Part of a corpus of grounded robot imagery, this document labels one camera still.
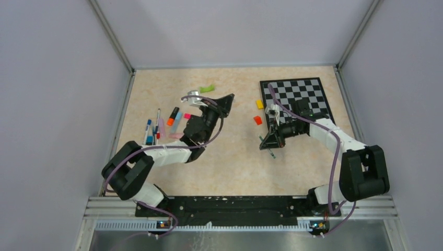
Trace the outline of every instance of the speckled tabletop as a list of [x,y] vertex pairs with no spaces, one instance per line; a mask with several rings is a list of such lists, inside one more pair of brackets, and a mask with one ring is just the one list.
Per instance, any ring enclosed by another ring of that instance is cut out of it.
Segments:
[[[305,195],[308,189],[328,182],[333,154],[307,135],[287,139],[283,149],[274,149],[276,159],[260,151],[258,135],[265,136],[267,126],[264,111],[257,109],[255,101],[261,99],[259,81],[308,77],[320,78],[336,124],[353,135],[331,66],[142,70],[135,76],[118,148],[130,140],[140,144],[146,121],[155,121],[158,108],[165,121],[175,106],[201,115],[197,108],[181,103],[180,97],[214,84],[216,90],[205,96],[235,94],[220,136],[198,160],[154,168],[148,181],[172,196]],[[255,124],[253,117],[257,115],[262,117],[262,125]],[[178,132],[183,131],[185,122],[181,121]],[[172,141],[160,139],[160,143]]]

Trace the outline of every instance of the gray wall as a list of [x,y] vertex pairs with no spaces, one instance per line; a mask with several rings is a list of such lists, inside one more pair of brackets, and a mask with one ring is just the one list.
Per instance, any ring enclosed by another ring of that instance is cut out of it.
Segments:
[[344,68],[415,250],[441,250],[443,2],[384,1]]
[[87,1],[1,1],[0,27],[0,250],[72,250],[129,74]]
[[372,0],[98,0],[135,68],[333,64]]

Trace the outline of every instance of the black metal plate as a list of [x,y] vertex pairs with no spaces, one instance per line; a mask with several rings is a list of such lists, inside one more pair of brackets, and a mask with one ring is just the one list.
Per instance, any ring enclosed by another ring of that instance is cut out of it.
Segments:
[[[166,216],[138,206],[136,217]],[[297,225],[299,216],[314,216],[306,199],[293,196],[176,196],[157,208],[174,214],[179,226],[202,226],[209,221],[213,226],[284,226]]]

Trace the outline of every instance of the metal corner post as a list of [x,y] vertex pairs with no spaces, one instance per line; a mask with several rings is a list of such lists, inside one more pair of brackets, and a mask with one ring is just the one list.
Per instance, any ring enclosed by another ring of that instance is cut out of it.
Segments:
[[112,142],[112,148],[110,149],[109,157],[106,161],[109,161],[111,159],[111,157],[114,156],[115,152],[117,151],[117,145],[119,143],[120,133],[122,132],[123,121],[124,121],[124,117],[126,114],[127,105],[129,103],[129,97],[131,96],[132,86],[134,85],[135,74],[136,74],[136,71],[134,71],[131,74],[131,77],[129,79],[129,83],[127,85],[126,92],[125,92],[125,97],[124,97],[123,103],[121,105],[122,109],[120,110],[120,113],[119,113],[119,120],[118,120],[116,129],[115,129],[115,134],[114,134],[114,138],[113,138],[113,142]]
[[121,46],[120,42],[117,39],[117,36],[115,35],[114,31],[112,30],[111,26],[108,23],[108,20],[103,14],[103,11],[101,10],[99,4],[97,3],[97,0],[87,0],[88,3],[91,5],[92,10],[94,11],[94,14],[96,15],[97,19],[99,20],[106,36],[108,37],[109,41],[112,44],[112,47],[114,48],[115,52],[119,56],[122,63],[125,65],[126,69],[130,72],[134,72],[134,68],[132,67],[131,63],[129,62],[129,59],[126,56],[126,53],[123,50],[123,47]]
[[365,137],[360,127],[360,123],[358,122],[358,117],[356,115],[354,105],[349,95],[349,91],[347,89],[345,80],[343,79],[342,71],[339,70],[337,66],[335,66],[334,72],[335,72],[335,77],[337,78],[337,82],[339,84],[340,92],[342,93],[343,102],[345,103],[345,108],[349,117],[349,121],[351,123],[351,128],[352,131],[354,132],[354,137],[356,140],[364,142]]
[[349,55],[351,54],[355,44],[360,39],[363,32],[366,30],[366,27],[371,20],[371,17],[375,13],[375,11],[378,9],[378,7],[381,5],[383,0],[373,0],[371,5],[369,6],[368,11],[366,12],[365,16],[363,17],[362,21],[358,25],[357,30],[354,33],[354,36],[352,37],[351,41],[347,45],[343,55],[341,56],[339,62],[337,63],[337,69],[341,71],[343,66],[345,65],[347,59],[349,58]]

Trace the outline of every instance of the black and white checkered board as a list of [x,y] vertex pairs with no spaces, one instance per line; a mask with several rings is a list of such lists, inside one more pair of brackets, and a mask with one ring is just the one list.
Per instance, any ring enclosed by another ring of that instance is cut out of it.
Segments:
[[[282,103],[282,105],[292,111],[290,106],[291,102],[302,98],[309,99],[309,107],[316,112],[326,113],[332,121],[331,109],[329,108],[328,100],[324,94],[323,86],[321,85],[320,78],[303,78],[303,79],[283,79],[283,80],[270,80],[260,81],[260,89],[262,92],[263,106],[273,104],[274,101],[267,88],[267,85],[271,83],[275,90],[276,98]],[[287,118],[290,117],[287,113],[280,108],[280,122],[284,123]],[[267,127],[270,125],[270,118],[266,116]]]

